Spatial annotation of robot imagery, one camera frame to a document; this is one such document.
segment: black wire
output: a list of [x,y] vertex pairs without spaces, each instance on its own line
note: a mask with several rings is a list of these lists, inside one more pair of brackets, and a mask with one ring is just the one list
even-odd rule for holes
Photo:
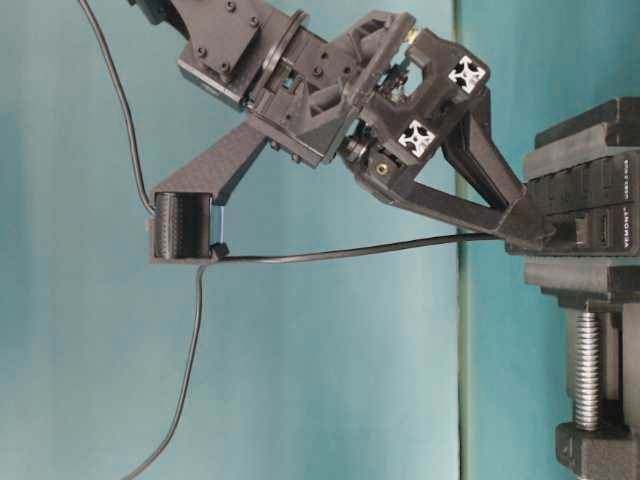
[[118,75],[118,70],[113,62],[113,57],[111,57],[111,51],[109,50],[109,45],[107,44],[107,40],[104,38],[104,34],[102,33],[102,28],[100,28],[100,24],[96,19],[96,16],[91,10],[89,3],[86,0],[78,0],[80,7],[84,11],[87,16],[87,20],[89,20],[89,24],[93,29],[93,33],[96,35],[96,39],[98,40],[98,45],[100,45],[100,51],[102,52],[102,56],[104,58],[105,63],[107,64],[107,69],[109,70],[109,76],[111,77],[111,81],[113,82],[113,87],[116,90],[116,95],[118,96],[118,100],[120,101],[120,106],[122,107],[122,113],[124,114],[124,121],[127,127],[127,134],[129,137],[129,149],[131,150],[131,163],[133,165],[133,175],[136,179],[136,187],[138,189],[138,196],[140,197],[140,201],[144,208],[151,214],[155,215],[155,208],[149,201],[149,196],[147,195],[147,190],[144,186],[144,177],[142,176],[142,167],[140,166],[140,152],[138,150],[138,138],[136,136],[136,129],[133,123],[133,115],[131,114],[131,108],[129,107],[129,101],[127,100],[127,95],[124,92],[124,88],[122,88],[122,82],[120,82],[120,76]]
[[291,263],[321,262],[327,260],[337,260],[344,258],[366,257],[369,255],[380,255],[382,253],[399,252],[414,248],[433,247],[448,243],[479,242],[486,240],[497,240],[491,235],[483,233],[469,233],[460,235],[448,235],[444,237],[422,238],[408,242],[390,243],[387,245],[375,245],[372,247],[354,248],[351,250],[334,250],[330,252],[308,253],[303,255],[272,256],[272,257],[226,257],[219,263],[258,263],[270,265],[284,265]]
[[196,319],[193,325],[193,335],[191,336],[189,354],[187,355],[187,366],[185,367],[184,375],[182,377],[182,387],[180,388],[180,396],[178,397],[178,406],[176,407],[176,411],[173,414],[173,420],[171,421],[169,431],[162,439],[162,442],[160,442],[160,445],[158,445],[158,447],[153,451],[153,453],[149,455],[138,467],[131,471],[131,473],[123,477],[122,480],[133,480],[142,472],[144,472],[153,462],[156,461],[156,459],[162,454],[165,448],[167,448],[167,445],[169,445],[169,442],[171,442],[173,435],[176,433],[178,424],[180,423],[180,419],[182,418],[184,403],[187,400],[189,381],[191,380],[191,371],[193,370],[193,360],[196,356],[198,339],[200,338],[200,326],[202,324],[202,277],[207,271],[207,268],[208,265],[204,265],[198,268],[198,272],[196,273]]
[[[98,40],[98,44],[100,45],[100,50],[102,52],[102,56],[104,57],[105,63],[107,65],[107,69],[109,70],[109,75],[111,77],[111,81],[113,82],[113,86],[116,90],[116,94],[118,96],[118,100],[120,101],[120,105],[122,107],[122,111],[124,114],[125,125],[127,128],[127,134],[129,137],[129,147],[131,150],[131,163],[133,166],[133,173],[136,180],[136,187],[138,189],[138,196],[140,197],[140,201],[144,208],[151,215],[155,215],[155,209],[151,202],[149,201],[149,196],[147,195],[144,177],[142,175],[142,168],[140,165],[140,154],[138,151],[138,141],[135,132],[135,126],[133,122],[133,116],[131,114],[131,108],[129,107],[129,102],[127,100],[126,94],[122,87],[122,83],[120,82],[120,77],[118,75],[118,71],[113,62],[113,58],[111,57],[111,52],[109,51],[109,46],[107,44],[106,39],[104,38],[104,34],[98,20],[96,19],[91,7],[89,6],[87,0],[78,0],[78,3],[82,7],[89,23],[91,24],[91,28],[95,33],[95,36]],[[318,262],[318,261],[327,261],[327,260],[336,260],[336,259],[344,259],[344,258],[354,258],[354,257],[363,257],[369,255],[378,255],[382,253],[388,252],[398,252],[401,250],[409,250],[414,248],[422,248],[428,246],[435,245],[443,245],[449,243],[460,243],[460,242],[476,242],[476,241],[484,241],[484,240],[496,240],[496,238],[491,235],[485,234],[461,234],[461,235],[449,235],[443,237],[433,237],[433,238],[424,238],[419,240],[412,240],[408,242],[399,242],[392,243],[387,245],[376,245],[372,247],[363,247],[363,248],[354,248],[350,250],[335,250],[330,252],[319,252],[319,253],[310,253],[303,255],[290,255],[290,256],[244,256],[244,257],[227,257],[223,259],[221,264],[224,263],[238,263],[238,264],[271,264],[271,265],[283,265],[283,264],[292,264],[292,263],[305,263],[305,262]],[[144,472],[155,460],[162,454],[162,452],[167,448],[171,439],[173,438],[178,425],[180,423],[180,419],[182,418],[182,412],[184,410],[184,405],[187,399],[187,394],[189,391],[189,382],[191,380],[191,372],[193,370],[193,362],[195,359],[195,354],[198,346],[198,339],[200,337],[200,326],[202,324],[202,304],[203,304],[203,295],[202,295],[202,283],[203,276],[205,271],[209,266],[201,266],[198,268],[196,273],[196,311],[195,311],[195,322],[193,327],[193,334],[191,336],[191,343],[189,346],[189,353],[187,354],[187,364],[184,370],[184,375],[182,378],[182,385],[180,388],[180,394],[178,396],[178,405],[173,415],[173,420],[171,421],[171,425],[169,427],[169,431],[166,433],[158,447],[147,457],[138,467],[131,471],[128,475],[123,477],[123,480],[133,480],[137,476],[139,476],[142,472]]]

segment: screw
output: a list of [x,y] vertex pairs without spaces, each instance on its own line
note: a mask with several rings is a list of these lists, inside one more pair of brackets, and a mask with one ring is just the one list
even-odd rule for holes
[[389,173],[389,165],[386,163],[379,163],[376,167],[376,172],[378,172],[378,175],[384,177]]

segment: threaded rod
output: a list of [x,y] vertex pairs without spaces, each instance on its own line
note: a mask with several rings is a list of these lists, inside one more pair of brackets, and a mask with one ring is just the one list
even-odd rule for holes
[[573,408],[576,427],[587,432],[600,427],[600,322],[595,313],[578,315],[576,325],[576,385]]

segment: teal backdrop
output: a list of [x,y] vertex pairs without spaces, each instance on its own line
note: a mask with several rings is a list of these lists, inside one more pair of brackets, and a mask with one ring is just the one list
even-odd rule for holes
[[[453,32],[449,0],[275,3],[327,38],[374,8]],[[241,117],[181,78],[175,33],[93,4],[152,186]],[[0,478],[119,478],[173,414],[194,271],[148,265],[121,112],[76,2],[4,2],[0,26]],[[454,188],[441,160],[427,180]],[[237,254],[453,231],[377,203],[339,161],[314,172],[271,151],[227,220]],[[457,318],[454,246],[211,269],[184,419],[143,478],[457,478]]]
[[[612,97],[640,95],[637,0],[460,0],[457,33],[492,69],[495,142],[522,173],[537,132]],[[555,461],[571,418],[565,333],[553,298],[524,286],[503,246],[464,249],[464,472],[575,478]]]

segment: robotic arm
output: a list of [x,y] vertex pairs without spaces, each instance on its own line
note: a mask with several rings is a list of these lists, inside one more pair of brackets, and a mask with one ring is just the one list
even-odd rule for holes
[[[378,200],[539,251],[562,228],[536,208],[491,141],[489,67],[418,30],[407,13],[373,11],[327,42],[262,0],[128,0],[188,41],[182,74],[246,121],[153,190],[155,263],[206,264],[211,206],[224,206],[269,143],[316,168],[340,155]],[[404,58],[394,63],[404,48]],[[405,92],[410,68],[422,72]],[[442,148],[487,206],[416,177]]]

